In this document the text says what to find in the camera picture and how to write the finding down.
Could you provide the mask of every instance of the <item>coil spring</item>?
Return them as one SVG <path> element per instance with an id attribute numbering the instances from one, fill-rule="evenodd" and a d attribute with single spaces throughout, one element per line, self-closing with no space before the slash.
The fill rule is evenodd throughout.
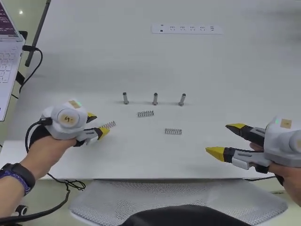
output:
<path id="1" fill-rule="evenodd" d="M 138 112 L 138 117 L 149 117 L 149 116 L 154 116 L 154 111 L 143 111 L 143 112 Z"/>
<path id="2" fill-rule="evenodd" d="M 107 124 L 104 124 L 104 125 L 100 126 L 100 128 L 107 128 L 107 129 L 110 129 L 110 128 L 112 128 L 113 126 L 116 126 L 116 122 L 115 122 L 115 121 L 111 121 L 111 122 L 109 122 L 109 123 L 107 123 Z"/>
<path id="3" fill-rule="evenodd" d="M 165 134 L 181 135 L 182 130 L 181 129 L 165 129 Z"/>

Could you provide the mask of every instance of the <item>metal peg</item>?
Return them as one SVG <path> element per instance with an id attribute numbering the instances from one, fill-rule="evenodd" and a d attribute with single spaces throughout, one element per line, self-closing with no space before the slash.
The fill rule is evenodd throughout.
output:
<path id="1" fill-rule="evenodd" d="M 128 104 L 127 93 L 126 93 L 126 92 L 123 93 L 123 103 L 124 103 L 125 105 Z"/>
<path id="2" fill-rule="evenodd" d="M 152 105 L 156 106 L 158 104 L 158 93 L 154 93 L 154 100 L 152 102 Z"/>
<path id="3" fill-rule="evenodd" d="M 184 105 L 184 100 L 185 100 L 186 94 L 183 93 L 180 102 L 178 103 L 179 106 L 183 106 Z"/>

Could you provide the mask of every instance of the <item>floor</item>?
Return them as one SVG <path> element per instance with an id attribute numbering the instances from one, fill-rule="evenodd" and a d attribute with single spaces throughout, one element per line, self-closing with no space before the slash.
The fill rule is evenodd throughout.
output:
<path id="1" fill-rule="evenodd" d="M 14 20 L 19 30 L 28 32 L 27 44 L 31 44 L 38 27 L 46 0 L 3 0 L 10 16 Z M 20 66 L 20 72 L 26 74 L 26 67 L 24 66 L 27 55 L 23 55 L 23 59 Z M 19 85 L 16 84 L 14 88 L 14 94 L 18 96 Z M 8 114 L 5 122 L 0 122 L 0 144 L 3 144 L 7 126 L 12 120 L 12 113 L 16 105 L 16 99 L 12 97 L 8 108 Z M 283 190 L 279 183 L 275 179 L 266 181 L 255 182 L 259 187 L 270 191 L 278 192 Z M 72 200 L 78 191 L 72 190 L 69 200 Z M 295 205 L 287 194 L 278 194 L 282 198 L 286 199 L 289 203 L 289 210 L 282 214 L 277 221 L 273 222 L 275 226 L 282 225 L 299 225 L 300 222 L 300 209 Z M 24 203 L 30 206 L 29 212 L 35 213 L 41 210 L 47 210 L 58 203 L 60 203 L 65 197 L 65 187 L 57 184 L 54 181 L 39 181 L 35 189 L 24 199 Z M 73 219 L 68 212 L 68 204 L 62 207 L 55 213 L 43 217 L 41 219 L 27 222 L 24 225 L 74 225 L 81 226 L 83 223 Z"/>

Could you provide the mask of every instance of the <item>power outlet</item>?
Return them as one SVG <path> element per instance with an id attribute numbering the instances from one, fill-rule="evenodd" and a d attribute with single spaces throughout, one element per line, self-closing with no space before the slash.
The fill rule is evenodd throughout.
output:
<path id="1" fill-rule="evenodd" d="M 151 32 L 153 34 L 223 34 L 221 27 L 203 24 L 153 24 Z"/>

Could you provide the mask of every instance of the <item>laptop keyboard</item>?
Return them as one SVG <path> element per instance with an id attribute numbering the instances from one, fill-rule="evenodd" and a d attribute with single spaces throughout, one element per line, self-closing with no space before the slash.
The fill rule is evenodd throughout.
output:
<path id="1" fill-rule="evenodd" d="M 10 71 L 17 54 L 17 47 L 0 51 L 0 83 L 8 83 Z"/>

